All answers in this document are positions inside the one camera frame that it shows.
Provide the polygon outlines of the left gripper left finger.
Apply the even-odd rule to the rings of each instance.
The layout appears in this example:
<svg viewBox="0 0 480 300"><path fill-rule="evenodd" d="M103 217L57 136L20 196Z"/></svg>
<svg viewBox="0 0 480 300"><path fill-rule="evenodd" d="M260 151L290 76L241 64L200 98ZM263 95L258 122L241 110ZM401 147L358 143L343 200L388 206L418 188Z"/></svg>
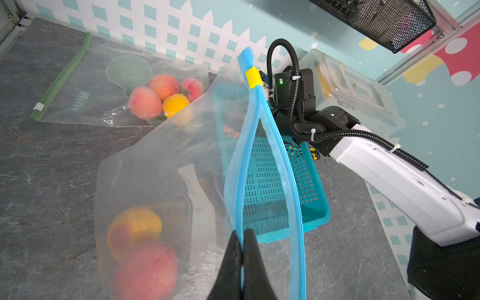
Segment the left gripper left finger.
<svg viewBox="0 0 480 300"><path fill-rule="evenodd" d="M231 233L216 281L207 300L240 300L243 252L236 231Z"/></svg>

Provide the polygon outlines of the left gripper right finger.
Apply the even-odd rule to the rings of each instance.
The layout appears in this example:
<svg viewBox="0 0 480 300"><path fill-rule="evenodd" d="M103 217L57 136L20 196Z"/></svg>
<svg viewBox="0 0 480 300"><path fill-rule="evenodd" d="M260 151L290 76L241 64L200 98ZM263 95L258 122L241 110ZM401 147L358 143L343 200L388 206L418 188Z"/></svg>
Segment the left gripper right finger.
<svg viewBox="0 0 480 300"><path fill-rule="evenodd" d="M258 240L252 229L244 232L243 267L242 297L244 300L277 300L261 256Z"/></svg>

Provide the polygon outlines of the blue stick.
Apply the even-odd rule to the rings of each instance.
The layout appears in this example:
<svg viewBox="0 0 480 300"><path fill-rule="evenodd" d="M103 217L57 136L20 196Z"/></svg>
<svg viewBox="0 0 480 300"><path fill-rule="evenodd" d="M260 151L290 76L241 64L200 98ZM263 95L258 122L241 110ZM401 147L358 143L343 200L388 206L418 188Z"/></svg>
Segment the blue stick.
<svg viewBox="0 0 480 300"><path fill-rule="evenodd" d="M305 299L300 197L254 58L251 48L243 50L196 101L100 164L94 195L96 251L99 278L112 299L117 300L113 282L118 265L149 243L171 246L177 256L177 282L166 300L208 296L231 233L236 231L244 248L244 233L251 229L243 225L243 207L258 126L266 133L281 176L289 236L260 243L255 235L277 299ZM116 260L107 244L108 228L117 215L136 206L161 218L161 236Z"/></svg>

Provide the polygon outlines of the pink peach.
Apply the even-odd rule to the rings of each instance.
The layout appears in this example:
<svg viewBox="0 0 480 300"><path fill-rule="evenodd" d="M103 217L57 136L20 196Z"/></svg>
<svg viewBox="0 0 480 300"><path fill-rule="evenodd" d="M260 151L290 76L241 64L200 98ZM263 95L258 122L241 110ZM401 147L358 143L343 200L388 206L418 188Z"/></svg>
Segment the pink peach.
<svg viewBox="0 0 480 300"><path fill-rule="evenodd" d="M205 88L199 80L187 78L181 83L180 92L192 103L205 93Z"/></svg>
<svg viewBox="0 0 480 300"><path fill-rule="evenodd" d="M165 300L178 279L175 250L160 242L130 252L117 266L113 292L117 300Z"/></svg>
<svg viewBox="0 0 480 300"><path fill-rule="evenodd" d="M155 91L148 87L135 88L127 103L130 112L141 120L151 120L163 113L163 103Z"/></svg>

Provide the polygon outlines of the orange-pink peach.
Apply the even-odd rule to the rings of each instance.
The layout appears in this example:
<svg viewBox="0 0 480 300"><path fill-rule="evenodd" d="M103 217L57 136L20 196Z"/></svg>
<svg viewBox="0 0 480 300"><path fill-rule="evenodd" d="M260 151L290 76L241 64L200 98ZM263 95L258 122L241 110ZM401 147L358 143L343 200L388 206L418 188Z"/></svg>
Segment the orange-pink peach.
<svg viewBox="0 0 480 300"><path fill-rule="evenodd" d="M169 74L162 74L153 77L148 86L159 96L162 102L168 97L180 93L180 84L178 80Z"/></svg>

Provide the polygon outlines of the clear green zip-top bag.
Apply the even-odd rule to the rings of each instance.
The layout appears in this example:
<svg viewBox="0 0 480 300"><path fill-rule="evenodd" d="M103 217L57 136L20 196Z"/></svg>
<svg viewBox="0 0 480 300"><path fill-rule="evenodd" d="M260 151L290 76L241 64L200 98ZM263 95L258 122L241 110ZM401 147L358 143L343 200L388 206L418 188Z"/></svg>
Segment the clear green zip-top bag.
<svg viewBox="0 0 480 300"><path fill-rule="evenodd" d="M166 120L164 112L143 120L130 112L128 101L135 88L149 88L152 78L165 74L178 80L179 94L187 78L199 80L205 91L210 83L206 66L158 56L88 32L30 117L49 123L155 127Z"/></svg>

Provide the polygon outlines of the yellow peach with leaf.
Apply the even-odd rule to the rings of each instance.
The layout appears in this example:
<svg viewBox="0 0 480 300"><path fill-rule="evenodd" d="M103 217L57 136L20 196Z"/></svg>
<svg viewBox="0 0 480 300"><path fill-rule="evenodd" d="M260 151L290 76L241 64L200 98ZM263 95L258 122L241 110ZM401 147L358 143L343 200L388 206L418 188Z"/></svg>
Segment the yellow peach with leaf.
<svg viewBox="0 0 480 300"><path fill-rule="evenodd" d="M132 207L117 215L107 230L107 245L114 259L121 260L133 248L159 240L161 218L146 206Z"/></svg>

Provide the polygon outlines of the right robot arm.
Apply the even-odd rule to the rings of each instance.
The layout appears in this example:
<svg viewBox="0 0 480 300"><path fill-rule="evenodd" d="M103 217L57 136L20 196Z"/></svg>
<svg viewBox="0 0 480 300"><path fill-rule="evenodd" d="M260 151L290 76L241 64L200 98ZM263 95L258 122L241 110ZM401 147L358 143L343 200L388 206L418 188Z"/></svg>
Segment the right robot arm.
<svg viewBox="0 0 480 300"><path fill-rule="evenodd" d="M284 47L291 66L274 74L274 50ZM311 71L301 69L285 39L267 51L268 101L280 133L308 142L350 169L414 223L407 282L414 300L477 300L480 297L480 202L455 191L428 166L372 133L344 109L318 111Z"/></svg>

